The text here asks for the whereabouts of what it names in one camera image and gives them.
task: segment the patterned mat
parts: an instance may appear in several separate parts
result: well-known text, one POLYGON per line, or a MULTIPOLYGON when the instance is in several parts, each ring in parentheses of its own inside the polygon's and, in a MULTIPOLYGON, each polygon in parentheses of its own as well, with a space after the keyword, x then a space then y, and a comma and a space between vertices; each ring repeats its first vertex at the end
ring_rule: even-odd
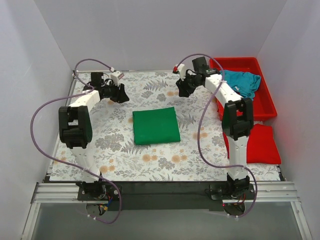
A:
MULTIPOLYGON (((89 73, 81 79, 90 81, 89 73)), ((198 123, 211 93, 199 87, 189 98, 178 96, 178 76, 169 72, 125 72, 121 80, 130 101, 118 104, 103 99, 90 112, 93 139, 90 151, 102 175, 112 181, 225 181, 227 171, 206 165, 197 147, 198 123), (181 142, 136 146, 133 111, 174 106, 181 142)), ((73 93, 82 91, 77 82, 73 93)), ((215 165, 228 165, 216 103, 212 102, 201 128, 204 156, 215 165)), ((56 157, 75 163, 75 157, 63 143, 56 157)), ((259 181, 279 181, 276 165, 249 164, 259 181)), ((51 181, 80 181, 80 170, 55 162, 51 181)))

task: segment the folded red towel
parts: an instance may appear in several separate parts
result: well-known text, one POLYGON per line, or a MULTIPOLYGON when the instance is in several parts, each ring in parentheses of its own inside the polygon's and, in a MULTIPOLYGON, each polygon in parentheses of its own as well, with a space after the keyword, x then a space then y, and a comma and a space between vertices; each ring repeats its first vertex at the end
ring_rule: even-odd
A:
MULTIPOLYGON (((229 143, 223 134, 229 158, 229 143)), ((250 132, 246 148, 247 164, 281 164, 281 158, 274 140, 271 126, 255 124, 250 132)))

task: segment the green cloth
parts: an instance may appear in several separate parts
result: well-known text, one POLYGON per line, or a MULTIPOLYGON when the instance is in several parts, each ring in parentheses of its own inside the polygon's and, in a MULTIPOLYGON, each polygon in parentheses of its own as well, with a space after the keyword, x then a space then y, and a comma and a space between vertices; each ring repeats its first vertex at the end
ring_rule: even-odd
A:
POLYGON ((136 145, 180 142, 174 107, 134 111, 133 132, 136 145))

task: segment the teal shirt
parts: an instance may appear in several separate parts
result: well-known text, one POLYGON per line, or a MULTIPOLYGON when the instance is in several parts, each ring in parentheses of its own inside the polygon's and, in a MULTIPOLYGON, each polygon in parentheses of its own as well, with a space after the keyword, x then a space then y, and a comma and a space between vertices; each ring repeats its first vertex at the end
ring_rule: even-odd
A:
POLYGON ((254 100, 255 91, 258 90, 261 82, 261 76, 254 75, 251 72, 224 70, 224 80, 228 85, 244 98, 254 100))

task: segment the red plastic bin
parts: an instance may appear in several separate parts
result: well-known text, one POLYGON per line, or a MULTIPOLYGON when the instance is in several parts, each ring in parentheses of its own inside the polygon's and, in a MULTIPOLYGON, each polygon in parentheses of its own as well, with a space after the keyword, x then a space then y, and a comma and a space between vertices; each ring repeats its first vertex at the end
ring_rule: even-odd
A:
MULTIPOLYGON (((265 78, 255 57, 221 57, 216 58, 223 69, 236 72, 249 72, 261 76, 261 83, 253 98, 253 120, 266 121, 277 116, 277 111, 268 91, 265 78)), ((210 67, 220 70, 218 65, 210 59, 210 67)), ((224 115, 224 107, 217 100, 220 120, 224 115)))

